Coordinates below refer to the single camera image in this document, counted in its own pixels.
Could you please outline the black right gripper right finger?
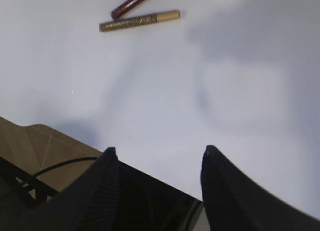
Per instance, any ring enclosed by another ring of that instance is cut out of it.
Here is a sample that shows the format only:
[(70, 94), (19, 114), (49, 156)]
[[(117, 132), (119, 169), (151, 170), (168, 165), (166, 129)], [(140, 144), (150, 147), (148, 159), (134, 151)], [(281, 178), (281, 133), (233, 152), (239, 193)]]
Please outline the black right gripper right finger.
[(318, 231), (320, 221), (275, 197), (208, 145), (200, 174), (212, 231)]

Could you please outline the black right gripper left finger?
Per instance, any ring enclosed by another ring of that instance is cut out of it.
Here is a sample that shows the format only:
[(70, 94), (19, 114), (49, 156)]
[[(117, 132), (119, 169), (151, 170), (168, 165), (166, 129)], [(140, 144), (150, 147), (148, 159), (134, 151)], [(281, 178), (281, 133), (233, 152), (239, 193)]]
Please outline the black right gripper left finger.
[(110, 231), (119, 204), (119, 160), (114, 147), (29, 217), (32, 231)]

